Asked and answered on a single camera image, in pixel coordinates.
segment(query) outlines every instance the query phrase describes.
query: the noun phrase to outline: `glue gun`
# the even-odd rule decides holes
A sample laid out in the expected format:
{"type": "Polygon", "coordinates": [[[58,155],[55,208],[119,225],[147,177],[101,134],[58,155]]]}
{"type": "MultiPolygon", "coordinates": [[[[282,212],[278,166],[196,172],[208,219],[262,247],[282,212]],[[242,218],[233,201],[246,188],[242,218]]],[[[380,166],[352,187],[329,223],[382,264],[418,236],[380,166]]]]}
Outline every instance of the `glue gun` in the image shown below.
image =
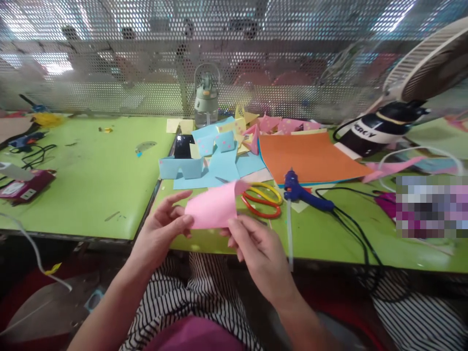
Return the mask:
{"type": "Polygon", "coordinates": [[[286,173],[284,179],[284,190],[284,198],[286,200],[302,200],[321,211],[331,212],[335,208],[335,204],[333,202],[320,199],[319,197],[308,193],[303,187],[301,187],[299,185],[299,179],[297,178],[297,175],[292,168],[286,173]]]}

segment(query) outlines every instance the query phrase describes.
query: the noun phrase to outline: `metal mesh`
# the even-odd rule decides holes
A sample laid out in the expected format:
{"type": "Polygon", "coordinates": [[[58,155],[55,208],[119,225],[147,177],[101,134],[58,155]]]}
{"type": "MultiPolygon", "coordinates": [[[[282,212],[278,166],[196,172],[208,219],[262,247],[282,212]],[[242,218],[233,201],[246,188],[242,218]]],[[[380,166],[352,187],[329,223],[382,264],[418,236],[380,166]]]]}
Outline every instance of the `metal mesh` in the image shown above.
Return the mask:
{"type": "Polygon", "coordinates": [[[5,0],[0,103],[27,108],[25,94],[57,112],[191,116],[195,68],[211,62],[221,114],[243,102],[339,121],[466,15],[466,0],[5,0]]]}

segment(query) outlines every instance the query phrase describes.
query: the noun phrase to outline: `scissors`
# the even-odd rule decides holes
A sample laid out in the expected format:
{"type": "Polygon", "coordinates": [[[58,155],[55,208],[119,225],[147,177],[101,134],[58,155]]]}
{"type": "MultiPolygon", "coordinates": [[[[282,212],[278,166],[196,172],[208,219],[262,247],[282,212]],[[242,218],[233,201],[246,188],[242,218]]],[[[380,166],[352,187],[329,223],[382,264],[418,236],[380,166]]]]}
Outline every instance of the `scissors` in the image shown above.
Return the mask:
{"type": "MultiPolygon", "coordinates": [[[[229,183],[227,180],[225,180],[223,178],[216,177],[216,179],[218,179],[219,181],[221,181],[223,183],[229,183]]],[[[247,206],[249,211],[252,212],[254,215],[257,215],[257,216],[262,217],[262,218],[268,218],[268,219],[278,218],[281,215],[281,208],[279,207],[279,205],[281,205],[281,203],[283,202],[283,198],[281,197],[281,194],[278,191],[276,191],[276,189],[274,187],[272,187],[272,186],[270,186],[268,184],[256,183],[256,182],[252,183],[251,187],[242,193],[241,199],[245,203],[245,205],[247,206]],[[277,199],[271,198],[266,193],[259,190],[258,189],[259,187],[266,188],[266,189],[270,190],[273,194],[275,194],[277,199]],[[261,199],[261,198],[254,197],[254,196],[248,194],[247,191],[249,191],[249,190],[253,191],[256,194],[258,194],[259,197],[264,198],[264,200],[261,199]],[[273,208],[276,209],[276,212],[274,214],[265,214],[263,212],[260,212],[259,210],[255,209],[254,206],[251,205],[249,201],[247,201],[247,199],[250,200],[250,201],[253,201],[253,202],[257,202],[257,203],[260,203],[260,204],[263,204],[263,205],[273,207],[273,208]]]]}

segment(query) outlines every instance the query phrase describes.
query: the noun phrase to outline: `orange paper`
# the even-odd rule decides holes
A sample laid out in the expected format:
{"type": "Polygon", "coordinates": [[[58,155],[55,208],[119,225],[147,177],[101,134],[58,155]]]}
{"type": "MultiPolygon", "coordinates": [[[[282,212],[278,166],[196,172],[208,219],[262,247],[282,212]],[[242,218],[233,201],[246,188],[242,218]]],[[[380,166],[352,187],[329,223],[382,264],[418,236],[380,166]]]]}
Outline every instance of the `orange paper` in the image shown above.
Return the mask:
{"type": "Polygon", "coordinates": [[[328,133],[262,135],[260,151],[277,184],[284,184],[291,167],[301,184],[337,182],[373,172],[335,148],[328,133]]]}

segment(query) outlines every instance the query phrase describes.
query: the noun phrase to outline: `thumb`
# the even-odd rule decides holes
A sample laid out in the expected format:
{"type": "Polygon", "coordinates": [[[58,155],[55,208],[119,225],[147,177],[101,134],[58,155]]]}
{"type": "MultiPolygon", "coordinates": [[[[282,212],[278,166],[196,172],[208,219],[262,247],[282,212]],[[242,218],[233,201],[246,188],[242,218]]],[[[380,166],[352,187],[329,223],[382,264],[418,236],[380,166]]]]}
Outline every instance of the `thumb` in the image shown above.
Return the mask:
{"type": "Polygon", "coordinates": [[[235,218],[231,218],[228,220],[228,226],[246,261],[256,257],[259,251],[242,223],[235,218]]]}
{"type": "Polygon", "coordinates": [[[185,229],[189,228],[194,223],[194,218],[189,215],[183,215],[167,226],[162,228],[162,233],[171,238],[175,238],[177,235],[181,234],[185,229]]]}

